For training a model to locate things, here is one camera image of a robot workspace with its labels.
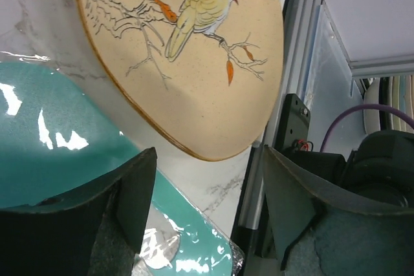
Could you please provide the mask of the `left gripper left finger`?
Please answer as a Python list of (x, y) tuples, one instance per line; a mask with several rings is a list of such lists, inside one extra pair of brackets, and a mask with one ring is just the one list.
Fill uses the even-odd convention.
[(35, 206), (1, 210), (2, 275), (130, 275), (155, 185), (148, 148)]

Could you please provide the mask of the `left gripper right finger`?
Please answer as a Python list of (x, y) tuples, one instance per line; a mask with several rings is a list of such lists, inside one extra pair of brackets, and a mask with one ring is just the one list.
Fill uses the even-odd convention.
[(412, 275), (413, 210), (342, 189), (271, 147), (263, 175), (286, 275)]

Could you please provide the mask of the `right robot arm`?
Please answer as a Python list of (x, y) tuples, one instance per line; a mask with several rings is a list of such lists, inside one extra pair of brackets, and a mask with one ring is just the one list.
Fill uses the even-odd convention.
[(363, 139), (349, 158), (293, 151), (288, 158), (324, 180), (379, 202), (413, 207), (413, 134), (378, 131)]

